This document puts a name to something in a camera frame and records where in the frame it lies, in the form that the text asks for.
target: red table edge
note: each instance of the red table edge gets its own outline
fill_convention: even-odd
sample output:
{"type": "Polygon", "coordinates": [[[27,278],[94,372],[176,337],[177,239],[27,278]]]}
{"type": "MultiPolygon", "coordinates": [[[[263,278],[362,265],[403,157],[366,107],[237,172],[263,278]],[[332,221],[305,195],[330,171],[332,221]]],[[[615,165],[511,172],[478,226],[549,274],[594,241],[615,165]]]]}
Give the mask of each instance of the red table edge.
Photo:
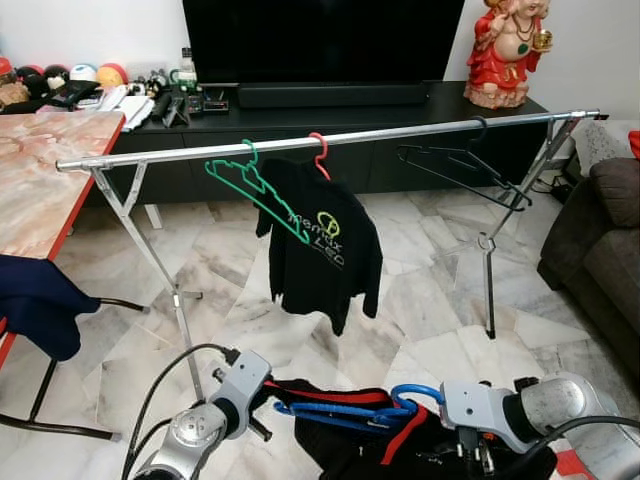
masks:
{"type": "MultiPolygon", "coordinates": [[[[108,155],[113,149],[113,146],[115,145],[116,140],[118,140],[118,137],[120,136],[120,132],[122,131],[124,122],[125,122],[125,116],[122,115],[122,118],[118,123],[118,127],[113,132],[113,136],[111,137],[111,139],[109,140],[109,143],[104,149],[103,155],[108,155]]],[[[67,221],[62,226],[62,229],[60,230],[60,233],[58,234],[56,241],[53,243],[53,246],[49,251],[49,255],[47,256],[48,260],[53,261],[58,255],[58,253],[60,253],[62,244],[64,243],[64,240],[67,237],[67,233],[73,226],[73,222],[77,218],[78,213],[80,213],[80,209],[82,208],[82,205],[84,204],[84,201],[87,198],[87,195],[89,195],[89,191],[91,191],[93,182],[94,182],[93,177],[89,177],[87,184],[82,189],[82,192],[80,192],[80,195],[78,196],[78,199],[76,200],[76,203],[73,206],[71,213],[69,213],[69,217],[67,218],[67,221]]],[[[9,356],[9,351],[11,350],[11,347],[13,346],[13,342],[15,342],[16,336],[17,336],[16,333],[6,332],[6,335],[3,338],[3,334],[5,333],[6,326],[7,326],[6,317],[0,318],[0,370],[2,370],[2,366],[4,365],[4,362],[9,356]]]]}
{"type": "MultiPolygon", "coordinates": [[[[118,124],[118,127],[116,128],[115,132],[113,132],[113,136],[111,137],[111,140],[109,140],[109,143],[107,144],[107,146],[104,149],[104,152],[102,153],[103,155],[109,155],[109,153],[113,149],[113,146],[115,145],[116,141],[118,140],[118,137],[120,136],[120,132],[122,131],[122,127],[124,126],[124,122],[125,122],[125,116],[122,115],[122,118],[120,119],[120,123],[118,124]]],[[[49,255],[47,255],[47,259],[53,261],[56,258],[56,256],[58,256],[58,253],[60,253],[62,244],[64,243],[64,240],[67,237],[67,233],[69,233],[69,230],[71,230],[71,227],[73,226],[73,222],[75,222],[76,218],[78,217],[78,214],[80,213],[80,209],[82,208],[82,205],[84,204],[84,201],[86,200],[87,195],[89,195],[89,192],[91,191],[93,182],[94,182],[93,177],[89,177],[89,180],[87,181],[87,184],[82,189],[82,192],[80,192],[80,195],[78,196],[78,199],[76,200],[76,203],[73,206],[71,213],[69,213],[69,217],[67,218],[67,221],[62,226],[62,229],[60,230],[60,233],[58,234],[56,241],[53,242],[53,246],[49,251],[49,255]]]]}

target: black t-shirt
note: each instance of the black t-shirt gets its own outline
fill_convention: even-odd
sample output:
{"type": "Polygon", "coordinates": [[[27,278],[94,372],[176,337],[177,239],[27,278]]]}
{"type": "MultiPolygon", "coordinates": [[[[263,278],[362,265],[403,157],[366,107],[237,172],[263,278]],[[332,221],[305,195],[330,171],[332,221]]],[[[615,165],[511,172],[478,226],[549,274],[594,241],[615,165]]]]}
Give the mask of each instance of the black t-shirt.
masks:
{"type": "MultiPolygon", "coordinates": [[[[273,300],[283,295],[289,313],[326,313],[333,332],[344,330],[351,297],[365,293],[364,313],[374,318],[382,252],[371,219],[356,197],[340,182],[330,182],[313,162],[295,164],[281,159],[265,161],[261,176],[300,219],[310,244],[300,241],[264,210],[256,234],[271,233],[269,278],[273,300]]],[[[295,228],[271,193],[259,195],[280,218],[295,228]]]]}

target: green hanger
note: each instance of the green hanger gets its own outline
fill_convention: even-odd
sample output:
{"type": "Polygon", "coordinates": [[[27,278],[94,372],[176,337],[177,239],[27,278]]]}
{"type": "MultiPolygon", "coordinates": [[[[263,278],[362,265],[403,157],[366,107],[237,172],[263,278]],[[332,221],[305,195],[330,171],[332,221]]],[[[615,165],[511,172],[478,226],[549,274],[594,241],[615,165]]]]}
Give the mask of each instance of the green hanger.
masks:
{"type": "Polygon", "coordinates": [[[309,239],[309,234],[302,229],[302,226],[300,225],[300,219],[298,218],[298,216],[295,213],[293,213],[293,210],[291,210],[291,207],[287,205],[287,202],[285,202],[280,198],[280,196],[276,192],[276,189],[273,188],[271,185],[269,185],[269,183],[267,183],[267,181],[260,176],[260,173],[258,173],[258,169],[256,168],[256,165],[258,164],[258,150],[256,150],[255,145],[247,139],[242,140],[242,143],[244,143],[245,145],[249,145],[251,147],[251,150],[253,150],[253,160],[251,160],[248,164],[242,165],[241,163],[228,162],[226,160],[207,160],[204,163],[204,169],[212,177],[215,177],[218,180],[220,180],[222,183],[225,183],[226,185],[230,186],[235,191],[247,197],[249,200],[253,200],[260,208],[262,208],[264,211],[269,213],[273,218],[278,220],[283,227],[285,227],[287,230],[293,233],[296,237],[298,237],[298,239],[302,243],[304,243],[305,245],[309,245],[311,243],[311,240],[309,239]],[[273,195],[273,198],[280,205],[282,205],[284,209],[287,211],[287,213],[289,214],[289,218],[293,219],[293,223],[295,223],[296,228],[293,228],[287,220],[280,218],[278,215],[276,215],[276,213],[274,213],[273,210],[271,210],[269,207],[267,207],[264,203],[262,203],[253,195],[251,195],[249,192],[243,190],[238,185],[235,185],[234,183],[232,183],[231,181],[227,180],[222,175],[220,175],[218,173],[218,167],[239,168],[242,172],[242,179],[244,180],[244,183],[252,187],[254,190],[258,191],[259,193],[262,193],[262,194],[265,194],[267,192],[271,193],[271,195],[273,195]],[[249,173],[251,173],[258,180],[259,183],[257,185],[251,180],[251,178],[249,178],[249,176],[247,175],[249,173]]]}

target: cushion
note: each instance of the cushion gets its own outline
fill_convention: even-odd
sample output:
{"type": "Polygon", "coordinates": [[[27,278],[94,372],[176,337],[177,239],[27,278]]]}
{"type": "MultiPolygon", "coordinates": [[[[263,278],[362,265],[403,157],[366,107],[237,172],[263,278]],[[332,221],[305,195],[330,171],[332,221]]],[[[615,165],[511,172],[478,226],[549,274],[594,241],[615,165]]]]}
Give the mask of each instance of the cushion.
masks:
{"type": "Polygon", "coordinates": [[[605,234],[584,261],[600,288],[640,334],[640,230],[616,229],[605,234]]]}
{"type": "Polygon", "coordinates": [[[596,163],[590,172],[598,197],[617,227],[640,224],[640,163],[613,158],[596,163]]]}
{"type": "Polygon", "coordinates": [[[633,155],[640,160],[640,130],[632,130],[629,132],[629,143],[633,155]]]}

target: marble table top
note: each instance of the marble table top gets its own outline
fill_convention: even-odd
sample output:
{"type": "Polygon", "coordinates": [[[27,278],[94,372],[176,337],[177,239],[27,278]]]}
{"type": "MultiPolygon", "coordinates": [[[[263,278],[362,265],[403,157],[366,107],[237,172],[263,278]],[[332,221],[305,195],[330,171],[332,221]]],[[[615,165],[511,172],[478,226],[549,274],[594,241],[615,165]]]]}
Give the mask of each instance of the marble table top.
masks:
{"type": "Polygon", "coordinates": [[[109,153],[118,112],[0,116],[0,254],[53,259],[93,180],[57,160],[109,153]]]}

